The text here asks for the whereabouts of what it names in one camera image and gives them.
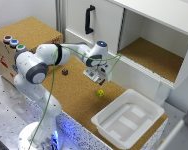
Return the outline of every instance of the white robotic arm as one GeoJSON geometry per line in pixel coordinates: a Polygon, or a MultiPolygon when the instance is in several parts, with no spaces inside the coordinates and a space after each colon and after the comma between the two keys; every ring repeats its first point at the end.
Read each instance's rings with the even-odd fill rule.
{"type": "MultiPolygon", "coordinates": [[[[71,53],[75,54],[87,66],[84,74],[94,82],[103,85],[104,81],[110,81],[112,76],[111,66],[105,60],[108,53],[107,44],[102,41],[97,42],[92,49],[85,43],[78,43],[42,44],[37,47],[35,54],[26,49],[18,51],[15,55],[18,75],[14,78],[14,84],[25,97],[35,101],[43,112],[50,93],[40,83],[44,81],[47,75],[48,65],[54,64],[54,54],[57,49],[55,65],[67,63],[71,53]]],[[[44,149],[42,143],[49,141],[48,139],[56,131],[55,117],[61,113],[61,110],[60,103],[55,97],[51,96],[46,115],[34,137],[32,150],[44,149]]],[[[31,141],[35,132],[36,128],[28,136],[28,142],[31,141]]],[[[19,144],[19,150],[22,147],[24,148],[24,145],[24,143],[19,144]]]]}

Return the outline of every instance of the yellow toy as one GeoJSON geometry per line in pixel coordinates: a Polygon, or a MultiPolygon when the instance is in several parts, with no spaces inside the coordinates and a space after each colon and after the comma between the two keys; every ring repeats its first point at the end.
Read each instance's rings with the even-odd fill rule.
{"type": "Polygon", "coordinates": [[[97,91],[97,95],[98,95],[99,97],[104,96],[104,91],[103,91],[103,90],[98,90],[98,91],[97,91]]]}

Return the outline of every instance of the cabinet door handle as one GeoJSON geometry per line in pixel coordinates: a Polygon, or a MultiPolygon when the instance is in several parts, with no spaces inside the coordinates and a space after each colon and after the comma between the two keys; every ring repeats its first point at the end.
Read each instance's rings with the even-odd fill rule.
{"type": "Polygon", "coordinates": [[[92,33],[94,30],[92,28],[90,28],[90,12],[92,10],[95,10],[95,7],[90,5],[90,8],[88,8],[86,10],[86,20],[85,20],[85,31],[86,31],[86,34],[90,34],[92,33]]]}

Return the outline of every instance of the empty white tray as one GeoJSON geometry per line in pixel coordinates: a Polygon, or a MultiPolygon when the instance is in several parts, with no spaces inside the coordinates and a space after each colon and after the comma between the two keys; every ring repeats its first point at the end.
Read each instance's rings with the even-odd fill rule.
{"type": "Polygon", "coordinates": [[[163,113],[163,108],[129,89],[97,113],[91,121],[113,145],[129,149],[163,113]]]}

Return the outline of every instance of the cardboard box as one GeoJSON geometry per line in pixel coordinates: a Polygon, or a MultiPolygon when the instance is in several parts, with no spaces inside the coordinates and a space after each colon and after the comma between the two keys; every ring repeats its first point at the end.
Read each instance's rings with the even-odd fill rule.
{"type": "Polygon", "coordinates": [[[0,28],[0,74],[12,84],[17,75],[14,60],[16,49],[3,43],[6,35],[11,35],[14,39],[19,40],[20,44],[25,45],[33,53],[40,44],[63,43],[63,35],[60,32],[34,17],[0,28]]]}

